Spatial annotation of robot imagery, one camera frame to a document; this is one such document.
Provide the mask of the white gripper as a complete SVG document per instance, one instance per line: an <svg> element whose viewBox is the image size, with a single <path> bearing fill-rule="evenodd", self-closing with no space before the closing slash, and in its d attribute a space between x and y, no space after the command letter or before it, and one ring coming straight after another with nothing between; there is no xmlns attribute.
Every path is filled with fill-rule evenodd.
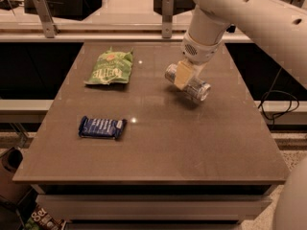
<svg viewBox="0 0 307 230"><path fill-rule="evenodd" d="M182 53L194 63L188 60L180 60L177 63L175 86L182 90L192 78L199 78L200 73L216 53L222 40L222 33L191 33L187 32L181 43Z"/></svg>

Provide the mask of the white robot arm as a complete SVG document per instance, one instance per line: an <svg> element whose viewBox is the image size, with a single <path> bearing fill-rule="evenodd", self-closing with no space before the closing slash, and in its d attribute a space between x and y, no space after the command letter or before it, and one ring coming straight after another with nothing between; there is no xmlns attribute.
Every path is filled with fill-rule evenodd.
<svg viewBox="0 0 307 230"><path fill-rule="evenodd" d="M181 50L182 89L235 25L302 86L307 87L307 12L280 0L193 0L196 7ZM307 157L291 171L276 204L272 230L307 230Z"/></svg>

